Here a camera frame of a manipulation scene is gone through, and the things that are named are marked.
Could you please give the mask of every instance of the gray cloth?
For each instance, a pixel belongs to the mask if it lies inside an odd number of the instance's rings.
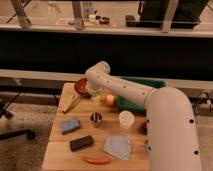
[[[65,134],[68,132],[72,132],[76,129],[80,128],[80,122],[78,119],[70,119],[68,121],[64,121],[60,125],[61,133]]]
[[[125,136],[109,136],[105,141],[103,150],[120,160],[128,160],[132,150],[132,143]]]

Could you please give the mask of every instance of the cable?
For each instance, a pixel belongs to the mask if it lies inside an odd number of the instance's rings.
[[[53,94],[53,97],[54,97],[54,99],[55,99],[55,102],[56,102],[56,105],[58,106],[58,98],[56,97],[56,95],[55,94]]]
[[[211,5],[208,4],[207,7],[209,7],[209,9],[213,12],[213,8]]]
[[[2,117],[2,115],[4,115],[4,113],[7,111],[8,107],[10,107],[10,105],[18,98],[18,96],[20,96],[21,92],[17,93],[13,99],[2,109],[2,111],[0,112],[0,118]]]

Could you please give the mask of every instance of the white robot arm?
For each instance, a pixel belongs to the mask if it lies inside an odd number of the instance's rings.
[[[202,171],[194,113],[188,97],[172,87],[153,87],[109,75],[102,61],[85,75],[89,93],[106,87],[147,109],[151,171]]]

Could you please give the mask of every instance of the metal cup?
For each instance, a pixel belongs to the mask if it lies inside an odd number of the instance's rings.
[[[102,122],[102,116],[98,112],[92,113],[90,116],[90,120],[92,122],[93,127],[98,128],[101,125]]]

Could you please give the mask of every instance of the wooden table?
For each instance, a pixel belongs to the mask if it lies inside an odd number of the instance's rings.
[[[149,170],[149,161],[147,152],[144,146],[146,136],[141,133],[142,123],[145,122],[145,117],[135,115],[136,121],[130,130],[122,131],[119,128],[118,114],[119,110],[116,107],[108,107],[104,102],[97,103],[92,98],[82,98],[78,105],[63,114],[62,110],[69,96],[75,93],[73,83],[64,84],[59,107],[55,120],[53,122],[49,142],[46,149],[46,154],[43,160],[42,169],[45,171],[147,171]],[[108,90],[103,90],[101,95],[112,93]],[[90,122],[90,115],[93,112],[100,112],[103,116],[103,122],[99,128],[93,128]],[[70,118],[77,118],[81,123],[81,129],[72,133],[62,135],[59,125],[62,121]],[[69,148],[69,141],[83,136],[92,135],[94,144],[75,152]],[[110,135],[124,135],[132,141],[132,153],[128,161],[119,160],[108,155],[102,150],[106,138]],[[110,164],[94,165],[84,162],[81,156],[87,154],[89,156],[108,155],[111,158]]]

